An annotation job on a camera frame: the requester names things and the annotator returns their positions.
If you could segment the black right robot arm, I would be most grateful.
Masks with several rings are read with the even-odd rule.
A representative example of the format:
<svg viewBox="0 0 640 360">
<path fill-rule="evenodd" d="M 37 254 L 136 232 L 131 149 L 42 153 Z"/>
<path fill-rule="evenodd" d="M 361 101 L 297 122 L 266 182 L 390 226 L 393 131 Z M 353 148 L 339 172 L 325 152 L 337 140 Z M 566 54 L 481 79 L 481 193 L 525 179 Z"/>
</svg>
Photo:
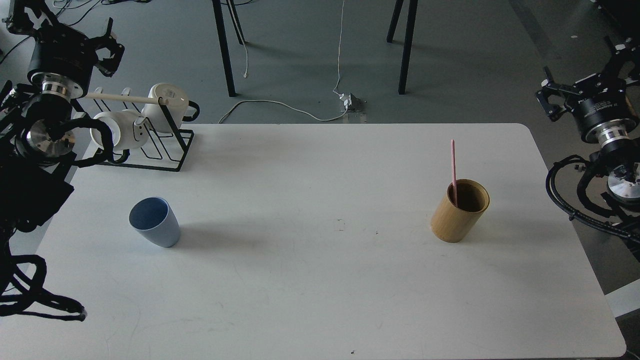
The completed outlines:
<svg viewBox="0 0 640 360">
<path fill-rule="evenodd" d="M 617 210 L 593 203 L 586 194 L 592 178 L 606 177 L 606 190 L 621 208 L 639 210 L 639 139 L 631 132 L 639 127 L 639 116 L 627 95 L 629 87 L 639 84 L 639 45 L 628 38 L 614 44 L 604 38 L 610 59 L 601 71 L 574 84 L 555 82 L 545 67 L 545 80 L 535 98 L 553 122 L 570 114 L 587 144 L 598 144 L 576 188 L 582 205 L 601 217 L 609 218 Z"/>
</svg>

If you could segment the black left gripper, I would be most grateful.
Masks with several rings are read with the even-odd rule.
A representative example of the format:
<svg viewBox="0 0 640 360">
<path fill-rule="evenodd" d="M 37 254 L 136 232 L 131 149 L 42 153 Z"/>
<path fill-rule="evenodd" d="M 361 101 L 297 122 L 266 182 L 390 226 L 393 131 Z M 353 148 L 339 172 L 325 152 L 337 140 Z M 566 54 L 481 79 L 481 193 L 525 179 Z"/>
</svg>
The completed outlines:
<svg viewBox="0 0 640 360">
<path fill-rule="evenodd" d="M 94 67 L 110 78 L 118 71 L 125 52 L 113 32 L 114 19 L 107 19 L 102 35 L 89 38 L 68 25 L 59 24 L 44 0 L 10 0 L 2 22 L 10 34 L 36 35 L 27 72 L 31 84 L 41 84 L 45 74 L 51 74 L 88 87 Z M 109 54 L 99 55 L 102 50 Z"/>
</svg>

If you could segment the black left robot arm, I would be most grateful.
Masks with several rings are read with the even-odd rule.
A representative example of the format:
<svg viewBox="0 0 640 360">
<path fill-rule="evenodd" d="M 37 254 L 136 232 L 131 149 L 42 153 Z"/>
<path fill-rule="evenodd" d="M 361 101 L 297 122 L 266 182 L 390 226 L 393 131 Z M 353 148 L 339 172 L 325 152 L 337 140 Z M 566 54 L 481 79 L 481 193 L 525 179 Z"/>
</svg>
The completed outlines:
<svg viewBox="0 0 640 360">
<path fill-rule="evenodd" d="M 7 30 L 35 41 L 25 83 L 1 90 L 1 235 L 30 232 L 56 214 L 73 193 L 71 167 L 114 158 L 114 139 L 103 121 L 73 118 L 89 93 L 94 69 L 115 74 L 124 46 L 109 18 L 94 38 L 60 22 L 43 0 L 12 0 Z"/>
</svg>

